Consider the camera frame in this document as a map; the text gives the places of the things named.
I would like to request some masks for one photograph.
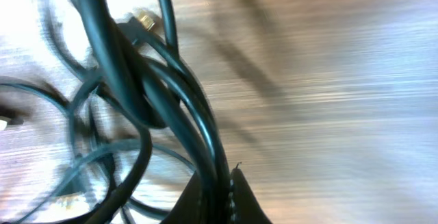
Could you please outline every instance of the wire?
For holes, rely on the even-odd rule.
[[[55,31],[51,11],[43,9],[43,32],[56,56],[83,83],[69,103],[57,95],[27,84],[0,84],[20,88],[50,101],[68,119],[68,139],[73,150],[74,165],[58,186],[40,203],[16,223],[21,223],[36,212],[50,198],[61,192],[86,164],[98,163],[107,179],[108,191],[104,200],[87,214],[64,220],[61,223],[106,223],[120,210],[123,221],[132,223],[129,208],[154,219],[164,219],[169,210],[147,206],[131,195],[139,184],[151,158],[152,149],[160,150],[196,171],[201,181],[203,207],[201,216],[206,223],[223,223],[227,220],[227,198],[230,191],[230,175],[224,149],[220,142],[213,112],[199,81],[181,59],[178,49],[177,27],[171,0],[159,0],[162,10],[165,41],[145,30],[139,21],[131,19],[128,26],[136,30],[138,39],[148,43],[167,66],[141,56],[125,38],[110,17],[106,0],[71,0],[79,12],[99,67],[85,69],[73,59]],[[76,148],[76,136],[82,120],[77,113],[90,98],[100,96],[117,112],[128,118],[140,134],[139,140],[110,142],[97,130],[92,110],[92,98],[88,103],[88,142],[91,151],[83,157]],[[197,130],[181,109],[182,101],[194,119]],[[161,145],[153,145],[149,129],[169,127],[180,140],[194,164]],[[139,149],[138,158],[128,176],[118,184],[114,153]]]

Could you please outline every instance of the tangled cable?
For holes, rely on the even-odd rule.
[[[85,69],[78,64],[58,40],[51,17],[45,14],[44,32],[57,57],[75,74],[82,86],[72,101],[67,101],[47,90],[29,84],[0,84],[31,92],[50,101],[68,119],[74,166],[67,170],[61,183],[41,201],[36,208],[14,223],[21,223],[39,207],[56,196],[89,163],[97,163],[107,178],[108,192],[104,200],[87,214],[59,223],[106,223],[121,209],[126,223],[129,208],[146,216],[164,219],[169,214],[146,206],[131,195],[138,185],[151,158],[152,148],[159,149],[196,170],[201,183],[200,202],[206,223],[224,223],[227,211],[227,197],[230,190],[230,175],[224,149],[220,142],[213,112],[207,99],[189,68],[179,55],[177,28],[171,0],[159,0],[164,22],[165,42],[147,31],[138,21],[130,21],[136,28],[138,38],[149,44],[166,61],[167,65],[140,55],[120,28],[110,17],[105,0],[71,0],[81,15],[93,53],[99,67]],[[77,111],[90,96],[99,96],[116,111],[133,123],[140,139],[106,141],[99,135],[91,105],[88,104],[88,123],[85,125]],[[190,112],[201,136],[180,108],[184,103]],[[78,127],[85,126],[90,132],[92,151],[81,155],[76,147]],[[194,165],[179,154],[163,146],[153,145],[150,128],[169,127],[179,139]],[[113,153],[139,149],[140,153],[128,176],[121,183],[114,177]]]

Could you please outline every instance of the cord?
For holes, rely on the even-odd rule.
[[[24,221],[61,192],[66,185],[89,163],[98,163],[104,177],[108,179],[105,199],[87,214],[61,223],[106,223],[121,209],[125,223],[131,223],[128,208],[156,219],[164,219],[169,211],[146,206],[131,195],[138,185],[152,148],[159,149],[182,161],[195,170],[201,181],[203,202],[202,216],[206,223],[223,223],[227,220],[227,198],[230,189],[230,175],[224,149],[220,142],[213,112],[198,80],[179,55],[177,27],[171,0],[159,0],[165,31],[163,43],[156,35],[148,32],[139,21],[131,19],[129,26],[136,30],[139,39],[148,43],[165,59],[167,66],[154,59],[141,56],[123,35],[109,15],[106,0],[71,0],[81,15],[88,39],[99,67],[85,69],[78,64],[56,34],[49,8],[43,10],[43,31],[47,42],[57,57],[82,82],[73,100],[69,103],[55,94],[27,84],[0,84],[20,88],[45,98],[55,105],[68,119],[68,135],[72,147],[74,166],[69,169],[61,183],[16,223]],[[82,156],[76,146],[76,135],[83,124],[77,111],[91,96],[96,95],[108,102],[133,123],[140,134],[139,140],[109,142],[97,131],[91,105],[88,105],[88,128],[92,150]],[[201,136],[180,108],[182,101],[194,119]],[[169,127],[188,152],[194,165],[179,154],[160,145],[153,145],[149,129]],[[128,176],[119,185],[114,175],[114,153],[139,149],[140,153]]]

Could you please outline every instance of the wooden surface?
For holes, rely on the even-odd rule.
[[[273,223],[438,222],[438,0],[173,1],[181,55],[208,94],[229,164],[242,162]],[[134,7],[159,14],[156,0],[108,3],[115,18]],[[37,5],[2,0],[0,75],[71,98],[79,81],[42,41]],[[65,0],[54,6],[83,59],[79,17]],[[66,121],[15,90],[2,89],[0,103],[27,115],[0,132],[0,217],[12,219],[59,180]],[[133,133],[99,109],[109,137]],[[177,147],[169,131],[153,135]],[[136,194],[171,207],[190,177],[172,163],[155,156]]]

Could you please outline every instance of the blurred background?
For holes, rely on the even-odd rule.
[[[107,0],[123,20],[157,0]],[[1,0],[0,76],[52,85],[71,99],[79,80],[51,53],[41,11],[52,8],[68,49],[92,64],[68,0]],[[438,222],[438,0],[173,0],[181,55],[215,111],[230,167],[243,170],[273,223]],[[160,26],[156,32],[162,34]],[[157,54],[148,47],[147,55]],[[109,138],[135,136],[98,101]],[[65,118],[27,93],[1,89],[24,125],[0,132],[0,219],[45,196],[70,160]],[[167,129],[153,142],[183,151]],[[121,174],[135,153],[120,155]],[[93,169],[90,188],[105,184]],[[155,154],[134,196],[171,208],[190,173]],[[30,221],[89,206],[54,201]],[[141,219],[138,223],[157,223]],[[121,223],[115,218],[113,223]]]

